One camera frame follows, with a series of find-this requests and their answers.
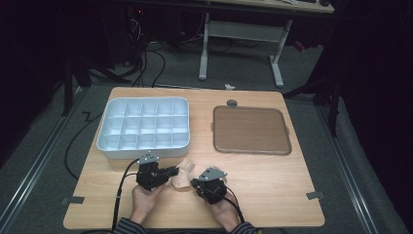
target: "human hand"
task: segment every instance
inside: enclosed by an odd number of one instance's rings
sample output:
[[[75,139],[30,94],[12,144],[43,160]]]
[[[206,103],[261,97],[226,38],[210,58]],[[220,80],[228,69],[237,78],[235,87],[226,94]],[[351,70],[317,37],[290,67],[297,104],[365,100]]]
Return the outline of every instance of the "human hand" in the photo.
[[[238,205],[237,200],[235,199],[233,194],[227,193],[225,197],[232,201],[234,204]],[[206,204],[212,211],[215,220],[219,224],[221,224],[228,233],[234,230],[234,228],[236,228],[238,224],[240,224],[237,210],[228,201],[222,199],[218,203],[212,205],[208,202],[206,202]]]
[[[164,188],[165,185],[163,184],[152,191],[148,191],[140,185],[137,185],[131,191],[132,213],[130,220],[142,224],[145,218],[149,216],[154,209],[156,200]]]

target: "person's left hand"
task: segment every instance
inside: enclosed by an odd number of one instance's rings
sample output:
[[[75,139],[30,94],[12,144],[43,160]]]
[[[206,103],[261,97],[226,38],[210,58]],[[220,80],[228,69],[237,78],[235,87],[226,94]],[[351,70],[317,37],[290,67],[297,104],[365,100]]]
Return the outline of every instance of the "person's left hand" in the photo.
[[[164,188],[165,185],[163,184],[156,187],[152,191],[148,191],[140,185],[137,185],[131,191],[133,207],[130,220],[142,224],[145,218],[149,216],[149,214],[154,209],[156,200],[159,194],[161,194],[161,192],[164,190]]]

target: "striped sleeve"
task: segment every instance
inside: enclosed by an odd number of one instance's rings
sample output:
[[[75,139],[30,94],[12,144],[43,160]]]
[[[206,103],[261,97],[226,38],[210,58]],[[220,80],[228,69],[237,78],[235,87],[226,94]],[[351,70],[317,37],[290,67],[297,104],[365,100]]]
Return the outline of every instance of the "striped sleeve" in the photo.
[[[114,234],[149,234],[142,225],[132,222],[127,218],[122,217],[118,222]]]
[[[235,229],[231,232],[231,234],[256,234],[257,231],[254,226],[251,225],[249,222],[240,223]]]

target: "background table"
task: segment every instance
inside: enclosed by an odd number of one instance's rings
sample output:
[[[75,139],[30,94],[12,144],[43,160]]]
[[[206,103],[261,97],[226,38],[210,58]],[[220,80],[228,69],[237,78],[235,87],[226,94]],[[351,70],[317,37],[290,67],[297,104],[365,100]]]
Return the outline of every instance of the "background table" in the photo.
[[[163,158],[160,168],[175,166],[187,158],[195,164],[214,165],[225,171],[228,173],[226,184],[237,195],[245,220],[256,227],[324,224],[319,201],[307,198],[306,194],[315,188],[280,93],[115,88],[109,99],[132,97],[184,97],[189,102],[191,140],[188,154],[179,158]],[[212,110],[216,105],[225,105],[228,99],[235,99],[239,106],[279,109],[289,129],[291,154],[217,152],[212,145]],[[73,194],[85,197],[85,200],[83,204],[70,204],[64,219],[64,226],[69,229],[111,227],[116,192],[131,161],[108,160],[96,148],[100,125]],[[136,171],[136,166],[130,170],[131,173]],[[119,218],[131,214],[131,189],[136,186],[134,180],[134,176],[129,176],[125,181]],[[155,210],[144,225],[148,228],[219,227],[194,188],[177,189],[171,186],[161,194]]]

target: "white compartment box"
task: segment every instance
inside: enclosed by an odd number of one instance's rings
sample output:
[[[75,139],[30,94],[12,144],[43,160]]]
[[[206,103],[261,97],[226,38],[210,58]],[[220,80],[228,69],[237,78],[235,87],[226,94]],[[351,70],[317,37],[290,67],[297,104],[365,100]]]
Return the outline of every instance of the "white compartment box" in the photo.
[[[114,98],[106,104],[97,148],[109,159],[188,152],[189,104],[183,97]]]

